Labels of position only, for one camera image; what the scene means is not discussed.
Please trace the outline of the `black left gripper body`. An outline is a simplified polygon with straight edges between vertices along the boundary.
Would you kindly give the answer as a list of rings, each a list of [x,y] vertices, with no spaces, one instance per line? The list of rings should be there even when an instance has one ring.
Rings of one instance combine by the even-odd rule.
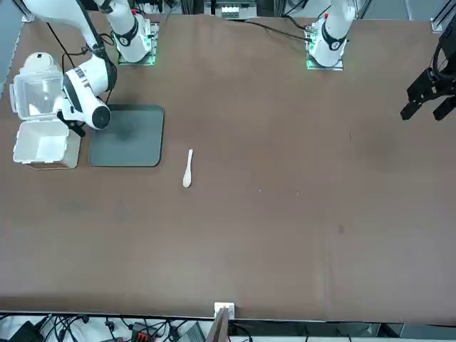
[[[446,95],[455,94],[455,75],[426,68],[407,89],[410,103],[423,104]]]

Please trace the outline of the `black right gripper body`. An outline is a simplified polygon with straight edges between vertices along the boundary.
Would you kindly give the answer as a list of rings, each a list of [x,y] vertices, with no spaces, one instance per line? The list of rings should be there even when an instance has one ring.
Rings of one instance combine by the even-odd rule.
[[[64,123],[70,130],[72,130],[76,135],[78,135],[81,138],[84,138],[86,136],[86,132],[83,129],[83,126],[85,123],[79,124],[77,120],[66,120],[63,117],[63,112],[59,110],[56,114],[57,118]]]

